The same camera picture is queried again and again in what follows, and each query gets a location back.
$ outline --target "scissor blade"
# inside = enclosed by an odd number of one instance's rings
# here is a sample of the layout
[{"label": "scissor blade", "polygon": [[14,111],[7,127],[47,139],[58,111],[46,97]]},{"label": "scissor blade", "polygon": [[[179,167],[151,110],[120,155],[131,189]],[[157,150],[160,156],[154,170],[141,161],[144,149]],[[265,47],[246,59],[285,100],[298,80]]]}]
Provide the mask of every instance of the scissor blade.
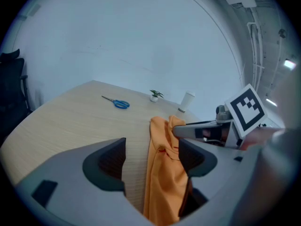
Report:
[{"label": "scissor blade", "polygon": [[107,99],[107,100],[110,100],[110,101],[114,101],[113,99],[110,99],[110,98],[107,98],[107,97],[104,97],[104,96],[102,96],[103,98],[105,98],[105,99]]}]

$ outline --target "black office chair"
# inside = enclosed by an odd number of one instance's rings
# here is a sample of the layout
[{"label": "black office chair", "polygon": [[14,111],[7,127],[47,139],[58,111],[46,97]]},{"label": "black office chair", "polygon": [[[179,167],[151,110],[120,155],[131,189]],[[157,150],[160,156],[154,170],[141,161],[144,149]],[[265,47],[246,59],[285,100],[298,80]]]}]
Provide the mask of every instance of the black office chair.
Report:
[{"label": "black office chair", "polygon": [[0,145],[5,137],[32,111],[28,102],[24,59],[20,50],[0,56]]}]

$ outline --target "blue scissors handle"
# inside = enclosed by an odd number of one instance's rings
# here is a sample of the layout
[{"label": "blue scissors handle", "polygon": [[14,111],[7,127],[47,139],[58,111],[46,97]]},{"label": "blue scissors handle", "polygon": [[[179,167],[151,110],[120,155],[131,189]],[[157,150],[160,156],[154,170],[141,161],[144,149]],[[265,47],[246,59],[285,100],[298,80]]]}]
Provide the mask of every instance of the blue scissors handle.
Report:
[{"label": "blue scissors handle", "polygon": [[127,109],[130,106],[130,104],[124,100],[114,100],[113,103],[117,108],[120,109]]}]

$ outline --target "white cup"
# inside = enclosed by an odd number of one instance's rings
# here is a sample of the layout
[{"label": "white cup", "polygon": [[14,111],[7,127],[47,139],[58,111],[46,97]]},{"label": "white cup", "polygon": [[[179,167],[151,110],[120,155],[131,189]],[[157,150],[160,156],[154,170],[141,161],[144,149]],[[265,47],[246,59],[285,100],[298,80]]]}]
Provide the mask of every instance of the white cup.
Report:
[{"label": "white cup", "polygon": [[195,96],[196,96],[196,94],[194,92],[186,91],[185,96],[184,96],[178,110],[180,112],[185,112],[187,110],[188,106],[190,105],[190,103],[193,101]]}]

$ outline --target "white pot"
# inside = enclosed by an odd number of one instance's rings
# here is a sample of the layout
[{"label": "white pot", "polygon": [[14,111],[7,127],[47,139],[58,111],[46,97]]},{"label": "white pot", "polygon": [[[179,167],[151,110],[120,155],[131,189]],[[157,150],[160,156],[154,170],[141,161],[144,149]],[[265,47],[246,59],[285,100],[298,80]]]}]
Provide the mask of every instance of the white pot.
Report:
[{"label": "white pot", "polygon": [[150,96],[150,101],[157,102],[158,101],[158,97]]}]

